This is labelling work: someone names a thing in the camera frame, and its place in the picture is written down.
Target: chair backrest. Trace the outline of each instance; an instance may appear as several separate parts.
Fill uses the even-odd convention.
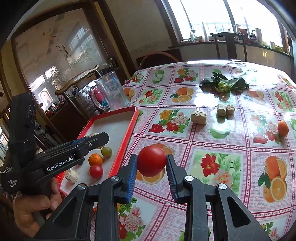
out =
[[[149,65],[145,65],[145,67],[143,68],[144,62],[147,60],[148,57],[149,57]],[[161,52],[161,51],[153,51],[144,56],[144,58],[140,63],[139,69],[146,69],[146,68],[154,67],[157,65],[171,64],[171,63],[177,63],[177,62],[179,62],[179,60],[177,60],[177,58],[175,58],[169,53]]]
[[[220,51],[219,51],[219,45],[218,45],[217,37],[218,36],[224,36],[225,37],[228,59],[237,59],[237,50],[235,48],[234,37],[241,37],[242,42],[243,42],[243,46],[244,46],[245,62],[248,62],[247,49],[246,49],[246,43],[245,43],[245,39],[247,37],[246,34],[241,35],[241,34],[236,34],[236,33],[232,33],[232,32],[227,32],[227,33],[218,33],[218,34],[210,33],[210,35],[214,36],[214,38],[215,38],[217,56],[218,56],[219,59],[221,59],[221,57],[220,57]]]

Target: silver bolt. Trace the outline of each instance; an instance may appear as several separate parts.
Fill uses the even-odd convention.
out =
[[[193,179],[194,179],[194,177],[193,177],[193,176],[190,176],[190,175],[187,175],[187,176],[185,177],[185,180],[186,180],[186,181],[189,181],[189,182],[193,181]]]
[[[83,183],[81,183],[81,184],[79,184],[79,185],[77,186],[77,188],[78,188],[78,190],[83,190],[83,189],[86,188],[86,185],[83,184]]]
[[[220,189],[222,189],[222,190],[224,190],[224,189],[227,188],[226,184],[224,184],[224,183],[220,183],[220,184],[218,185],[218,187],[219,187]]]
[[[113,176],[113,177],[111,177],[111,181],[118,182],[119,181],[119,177],[118,176]]]

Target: patterned plastic tablecloth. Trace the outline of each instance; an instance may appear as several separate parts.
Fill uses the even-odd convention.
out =
[[[212,72],[243,77],[250,88],[205,93],[199,82]],[[157,144],[203,183],[227,184],[272,240],[288,232],[296,219],[296,84],[285,72],[240,61],[180,62],[137,71],[123,88],[141,115],[123,165]],[[218,117],[218,103],[234,105],[233,116]],[[193,110],[207,113],[205,126],[190,121]],[[286,137],[278,134],[280,120],[289,126]],[[270,184],[259,186],[265,172]],[[210,204],[207,212],[213,240]],[[184,231],[186,205],[172,199],[165,170],[153,178],[138,173],[133,199],[118,204],[118,214],[121,240],[173,241]]]

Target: tray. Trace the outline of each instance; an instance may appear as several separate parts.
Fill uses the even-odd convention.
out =
[[[138,115],[139,111],[137,107],[132,106],[97,115],[88,121],[77,139],[89,134],[106,132],[109,135],[109,142],[105,146],[112,149],[112,156],[108,159],[104,159],[102,164],[104,174],[102,178],[98,180],[92,178],[89,174],[90,165],[88,159],[93,153],[101,155],[101,150],[94,149],[90,151],[89,154],[85,156],[85,161],[82,165],[76,165],[71,168],[79,173],[78,180],[75,184],[64,177],[65,172],[62,174],[59,189],[63,194],[68,195],[79,183],[92,186],[100,184],[107,178],[117,174],[131,134],[136,125]]]

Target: dining table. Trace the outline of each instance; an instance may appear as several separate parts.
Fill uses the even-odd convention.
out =
[[[250,86],[204,92],[199,83],[213,72]],[[123,88],[139,117],[122,165],[156,145],[202,183],[226,184],[271,240],[289,231],[296,219],[296,84],[285,72],[236,60],[189,61],[138,70]],[[232,104],[235,112],[218,116],[218,104]],[[206,113],[206,124],[193,123],[192,111]],[[289,127],[285,137],[277,129],[281,120]],[[183,240],[186,204],[174,202],[165,169],[154,177],[138,171],[133,198],[117,211],[121,240]],[[210,203],[207,215],[214,240]]]

